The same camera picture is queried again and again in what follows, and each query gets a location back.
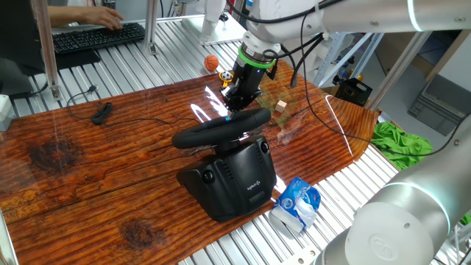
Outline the person bare hand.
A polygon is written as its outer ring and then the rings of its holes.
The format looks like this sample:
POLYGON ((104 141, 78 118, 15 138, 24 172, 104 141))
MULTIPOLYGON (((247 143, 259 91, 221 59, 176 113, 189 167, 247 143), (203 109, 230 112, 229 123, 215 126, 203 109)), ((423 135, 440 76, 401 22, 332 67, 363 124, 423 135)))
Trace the person bare hand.
POLYGON ((109 7, 84 7, 79 13, 78 22, 106 27, 111 30, 121 29, 124 17, 109 7))

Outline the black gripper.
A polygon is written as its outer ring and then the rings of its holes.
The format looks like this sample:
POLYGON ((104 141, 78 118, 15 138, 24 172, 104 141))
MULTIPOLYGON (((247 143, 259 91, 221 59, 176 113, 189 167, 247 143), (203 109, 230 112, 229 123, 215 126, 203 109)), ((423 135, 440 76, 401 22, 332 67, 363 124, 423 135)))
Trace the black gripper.
POLYGON ((220 89, 224 106, 229 111, 236 111, 236 99, 238 99, 237 111, 245 110, 260 94, 260 82, 264 74, 272 65, 254 66, 244 61, 236 61, 234 80, 231 86, 220 89))

